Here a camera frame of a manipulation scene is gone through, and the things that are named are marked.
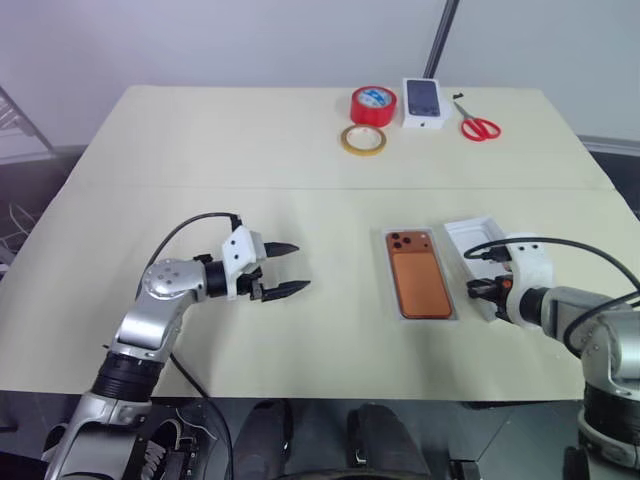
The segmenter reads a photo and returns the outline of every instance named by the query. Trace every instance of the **beige tabletop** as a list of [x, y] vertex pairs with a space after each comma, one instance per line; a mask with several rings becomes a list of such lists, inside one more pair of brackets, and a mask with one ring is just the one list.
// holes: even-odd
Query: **beige tabletop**
[[[297, 102], [306, 101], [309, 110], [317, 109], [317, 97], [333, 95], [333, 102], [329, 102], [333, 108], [348, 94], [347, 90], [322, 89], [248, 92], [255, 98], [264, 97], [262, 103], [266, 104], [272, 95], [287, 98], [287, 91]], [[544, 125], [555, 124], [564, 132], [549, 131], [557, 150], [566, 152], [564, 157], [557, 153], [554, 157], [559, 176], [538, 175], [538, 180], [549, 183], [536, 186], [532, 177], [542, 167], [529, 163], [521, 162], [526, 170], [515, 175], [513, 164], [523, 156], [528, 158], [531, 151], [511, 145], [506, 133], [503, 147], [508, 152], [498, 148], [499, 139], [493, 146], [480, 145], [475, 162], [498, 166], [499, 158], [506, 169], [503, 173], [511, 172], [512, 178], [503, 178], [500, 184], [486, 171], [480, 176], [460, 171], [463, 178], [458, 178], [447, 161], [463, 168], [472, 159], [469, 151], [464, 160], [463, 156], [439, 162], [433, 156], [425, 160], [433, 162], [432, 169], [439, 172], [435, 175], [449, 182], [440, 187], [430, 184], [433, 175], [421, 177], [425, 167], [418, 162], [415, 147], [409, 147], [419, 142], [429, 149], [431, 143], [394, 126], [386, 129], [389, 150], [394, 142], [404, 146], [398, 145], [397, 156], [385, 156], [384, 162], [378, 157], [343, 154], [337, 143], [337, 118], [323, 127], [324, 144], [317, 132], [309, 133], [315, 135], [316, 143], [308, 146], [306, 156], [300, 144], [296, 159], [290, 157], [287, 147], [284, 154], [273, 151], [275, 144], [268, 154], [263, 152], [262, 158], [253, 157], [252, 162], [243, 156], [234, 156], [232, 161], [228, 156], [221, 158], [216, 142], [210, 143], [211, 135], [201, 126], [181, 129], [189, 118], [186, 112], [174, 111], [172, 117], [182, 119], [174, 125], [179, 134], [166, 131], [153, 143], [143, 133], [140, 143], [135, 144], [129, 135], [136, 125], [140, 130], [145, 130], [144, 125], [161, 125], [155, 118], [159, 110], [151, 107], [150, 97], [162, 103], [159, 99], [165, 92], [165, 107], [172, 101], [186, 105], [198, 96], [218, 98], [225, 104], [224, 98], [241, 98], [237, 93], [241, 90], [129, 91], [0, 283], [0, 389], [86, 390], [104, 358], [101, 345], [111, 341], [131, 306], [144, 263], [162, 237], [190, 215], [234, 211], [242, 214], [249, 228], [262, 232], [265, 241], [292, 242], [301, 247], [294, 255], [266, 263], [268, 285], [293, 279], [312, 283], [278, 302], [217, 299], [188, 312], [176, 355], [212, 394], [447, 400], [581, 397], [580, 364], [562, 345], [539, 331], [481, 318], [466, 297], [463, 273], [440, 227], [449, 221], [491, 215], [506, 231], [538, 232], [604, 248], [637, 272], [640, 224], [541, 94], [504, 90], [506, 100], [500, 102], [501, 91], [465, 89], [469, 110], [475, 106], [468, 92], [474, 92], [474, 98], [492, 95], [494, 109], [489, 103], [478, 103], [478, 110], [482, 105], [482, 115], [501, 123], [507, 132], [520, 128], [516, 125], [524, 121], [508, 121], [507, 104], [511, 104], [514, 116], [519, 115], [521, 102], [513, 99], [528, 98], [532, 118], [544, 120]], [[190, 104], [192, 125], [198, 123], [195, 119], [216, 118], [210, 112], [213, 100], [200, 107], [197, 103]], [[279, 116], [282, 113], [270, 115], [284, 123]], [[266, 118], [260, 118], [253, 128], [245, 125], [245, 132], [256, 144], [264, 144], [273, 133], [268, 125], [265, 128]], [[304, 122], [294, 120], [289, 119], [290, 130], [304, 135]], [[453, 150], [462, 152], [468, 146], [458, 142], [457, 121], [450, 120], [440, 135], [455, 142]], [[342, 123], [348, 125], [344, 118]], [[536, 128], [529, 125], [533, 138]], [[434, 132], [420, 134], [431, 136], [434, 142], [443, 141]], [[225, 153], [232, 153], [232, 138], [221, 136], [218, 140]], [[257, 148], [244, 145], [239, 137], [235, 142], [240, 149]], [[530, 150], [543, 150], [530, 142]], [[169, 155], [178, 153], [178, 145], [183, 146], [184, 155]], [[197, 150], [201, 151], [199, 162]], [[446, 153], [443, 146], [438, 151]], [[119, 155], [110, 156], [109, 152]], [[182, 168], [176, 168], [178, 157]], [[238, 164], [243, 162], [252, 163], [255, 170], [241, 174]], [[390, 169], [387, 164], [393, 162], [406, 162], [410, 172]], [[546, 157], [540, 162], [546, 165], [544, 169], [551, 168]], [[354, 164], [363, 171], [360, 177]], [[572, 175], [567, 165], [572, 165]], [[211, 176], [197, 175], [198, 170], [211, 172]], [[565, 186], [553, 183], [559, 179]], [[410, 188], [403, 181], [409, 182]], [[455, 323], [401, 322], [394, 315], [381, 231], [398, 226], [435, 227], [460, 317]], [[219, 254], [228, 228], [218, 220], [194, 224], [164, 253], [177, 258]], [[630, 290], [624, 277], [596, 257], [565, 247], [549, 247], [549, 253], [559, 285], [609, 295]], [[193, 395], [194, 391], [169, 365], [155, 394]]]

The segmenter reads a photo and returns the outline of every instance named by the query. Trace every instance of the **red scissors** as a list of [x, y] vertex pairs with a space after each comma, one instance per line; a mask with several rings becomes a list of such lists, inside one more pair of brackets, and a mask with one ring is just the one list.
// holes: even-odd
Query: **red scissors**
[[502, 133], [500, 127], [495, 123], [485, 120], [484, 118], [474, 117], [458, 105], [457, 102], [453, 103], [464, 117], [464, 120], [462, 120], [462, 123], [460, 124], [460, 131], [469, 140], [473, 140], [474, 142], [484, 142], [485, 140], [498, 138]]

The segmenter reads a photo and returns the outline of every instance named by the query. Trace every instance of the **silver robotic arm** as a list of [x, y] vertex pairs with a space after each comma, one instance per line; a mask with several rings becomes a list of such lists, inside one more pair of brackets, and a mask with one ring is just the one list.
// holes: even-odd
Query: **silver robotic arm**
[[640, 470], [640, 312], [604, 295], [553, 287], [540, 243], [494, 247], [483, 258], [504, 263], [511, 274], [468, 282], [469, 296], [495, 303], [503, 320], [542, 329], [580, 358], [581, 445], [589, 454]]
[[82, 395], [64, 436], [49, 453], [46, 480], [63, 478], [153, 478], [153, 471], [130, 461], [134, 429], [145, 422], [151, 394], [180, 333], [182, 316], [208, 297], [252, 300], [289, 296], [309, 282], [293, 281], [265, 289], [259, 282], [267, 257], [297, 250], [263, 243], [260, 234], [237, 226], [222, 247], [222, 260], [166, 259], [149, 266], [140, 293], [127, 312], [90, 391]]

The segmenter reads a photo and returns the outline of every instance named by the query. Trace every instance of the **scissors handle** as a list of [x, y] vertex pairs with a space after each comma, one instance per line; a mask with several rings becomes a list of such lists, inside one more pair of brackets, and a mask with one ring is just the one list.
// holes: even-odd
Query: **scissors handle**
[[466, 118], [460, 125], [462, 134], [474, 142], [484, 142], [498, 138], [502, 130], [495, 123], [484, 118]]

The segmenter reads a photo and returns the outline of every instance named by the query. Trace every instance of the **yellow tape roll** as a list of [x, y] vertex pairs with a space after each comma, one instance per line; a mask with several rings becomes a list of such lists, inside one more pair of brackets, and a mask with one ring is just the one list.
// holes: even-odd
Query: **yellow tape roll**
[[387, 144], [387, 137], [382, 130], [371, 125], [352, 125], [344, 129], [340, 142], [347, 152], [366, 157], [381, 152]]

